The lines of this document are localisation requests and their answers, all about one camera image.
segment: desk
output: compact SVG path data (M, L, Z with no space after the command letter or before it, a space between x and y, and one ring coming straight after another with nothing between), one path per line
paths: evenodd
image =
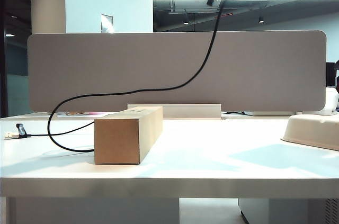
M44 132L46 120L23 122ZM88 123L58 120L52 132ZM339 198L339 152L280 140L283 119L165 120L140 165L95 165L47 137L1 140L1 194L59 198ZM91 147L93 128L59 137Z

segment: white container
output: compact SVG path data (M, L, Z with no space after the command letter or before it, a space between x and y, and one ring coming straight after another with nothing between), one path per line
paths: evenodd
M339 150L339 114L300 114L289 118L282 140Z
M322 114L322 115L331 115L336 114L335 111L338 106L339 93L335 88L327 87L326 88L326 101L325 106L320 111L306 111L303 114Z

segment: black cord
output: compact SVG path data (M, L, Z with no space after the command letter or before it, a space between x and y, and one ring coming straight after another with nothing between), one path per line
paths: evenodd
M177 86L172 86L172 87L164 87L164 88L146 88L146 89L138 89L138 90L134 90L134 91L128 91L128 92L120 92L120 93L100 93L100 94L84 94L84 95L79 95L79 96L75 96L75 97L72 97L72 98L68 98L62 102L60 102L52 111L51 115L49 116L48 118L48 123L47 123L47 132L48 132L48 136L49 138L52 140L53 143L55 143L58 147L64 149L64 150L68 150L68 151L74 151L76 153L89 153L89 152L92 152L94 151L94 149L88 149L88 150L77 150L77 149L71 149L71 148L68 148L68 147L65 147L65 146L62 146L61 144L59 144L58 142L55 141L55 139L53 138L53 135L51 134L51 131L50 131L50 124L51 124L51 120L52 120L52 117L53 115L57 112L57 110L59 109L59 107L61 107L63 104L69 102L69 101L72 101L72 100L76 100L78 98L87 98L87 97L100 97L100 96L117 96L117 95L129 95L129 94L134 94L134 93L140 93L140 92L164 92L164 91L172 91L172 90L175 90L175 89L179 89L181 87L184 87L185 85L189 84L192 80L194 80L199 74L200 72L202 71L202 69L205 67L206 65L206 62L211 54L211 50L212 50L212 47L213 47L213 44L214 44L214 40L216 38L216 35L217 35L217 31L218 31L218 26L219 26L219 21L220 21L220 18L221 18L221 14L222 14L222 9L224 8L225 6L225 2L226 0L222 0L221 3L220 3L220 10L219 10L219 13L218 13L218 17L217 17L217 21L216 21L216 24L215 24L215 28L214 28L214 31L213 31L213 36L212 36L212 39L211 39L211 42L210 42L210 46L208 48L208 51L207 51L207 54L205 56L205 59L202 63L202 65L200 66L200 68L198 69L198 71L190 78L188 79L186 82L182 83L181 85L177 85Z
M81 130L87 126L90 126L91 124L93 124L94 122L91 122L91 123L88 123L80 128L77 128L77 129L74 129L74 130L70 130L70 131L66 131L66 132L63 132L63 133L57 133L57 134L51 134L52 136L61 136L61 135L64 135L64 134L68 134L68 133L71 133L71 132L74 132L74 131L77 131L77 130ZM45 137L45 136L48 136L48 134L27 134L27 137Z

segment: brown cardboard box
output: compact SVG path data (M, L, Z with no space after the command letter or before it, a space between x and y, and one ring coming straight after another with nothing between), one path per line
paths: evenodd
M140 164L163 129L163 108L143 106L94 120L96 164Z

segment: gray desk divider panel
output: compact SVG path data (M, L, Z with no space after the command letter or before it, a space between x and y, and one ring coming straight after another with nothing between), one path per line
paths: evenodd
M211 32L36 34L28 40L30 104L51 111L80 94L182 84L201 66ZM321 31L218 32L201 74L184 88L90 97L60 111L118 111L127 104L216 104L223 110L320 110L326 36Z

